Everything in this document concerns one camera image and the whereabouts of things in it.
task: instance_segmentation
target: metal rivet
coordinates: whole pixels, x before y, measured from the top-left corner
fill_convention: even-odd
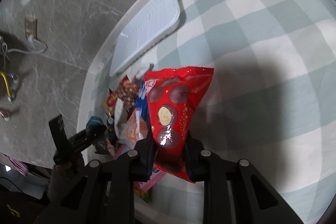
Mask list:
[[[209,150],[202,150],[201,155],[203,157],[209,157],[211,155],[211,152]]]
[[[92,160],[89,162],[89,166],[92,167],[92,168],[95,168],[97,166],[99,166],[99,161],[98,160]]]
[[[135,157],[138,154],[138,151],[136,150],[129,150],[127,152],[127,155],[129,155],[130,157]]]
[[[240,160],[239,164],[244,167],[248,167],[250,165],[249,161],[245,159]]]

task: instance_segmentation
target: blue snack bag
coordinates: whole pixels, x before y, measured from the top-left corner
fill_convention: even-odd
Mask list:
[[[138,96],[135,99],[134,109],[138,108],[141,118],[146,122],[147,126],[149,124],[149,112],[148,112],[148,104],[147,104],[147,97],[146,97],[146,87],[145,82],[142,81]]]

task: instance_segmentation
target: electrical outlet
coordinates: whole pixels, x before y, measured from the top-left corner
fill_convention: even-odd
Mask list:
[[[26,39],[30,35],[37,39],[37,18],[25,17],[25,34]]]

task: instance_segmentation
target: yellow metal handle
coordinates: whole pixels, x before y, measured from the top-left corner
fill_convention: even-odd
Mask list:
[[[8,83],[6,74],[3,71],[0,71],[0,75],[2,76],[3,80],[5,81],[8,97],[12,98],[13,95],[12,95],[11,89],[9,88],[9,83]]]

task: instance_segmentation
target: red snack bag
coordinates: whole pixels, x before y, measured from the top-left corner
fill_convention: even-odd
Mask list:
[[[144,76],[156,167],[189,180],[183,148],[195,109],[211,83],[213,68],[185,67],[148,71]]]

